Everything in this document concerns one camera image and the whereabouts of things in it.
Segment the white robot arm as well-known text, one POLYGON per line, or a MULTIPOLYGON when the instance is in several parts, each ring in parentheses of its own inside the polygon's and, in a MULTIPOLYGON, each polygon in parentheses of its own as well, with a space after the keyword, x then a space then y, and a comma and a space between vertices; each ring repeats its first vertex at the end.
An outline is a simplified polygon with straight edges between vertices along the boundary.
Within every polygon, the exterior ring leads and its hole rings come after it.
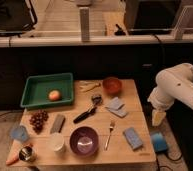
POLYGON ((161 70, 155 78, 157 86, 147 101, 151 103, 152 125, 159 126, 166 111, 179 100, 193 110, 193 65, 182 63, 161 70))

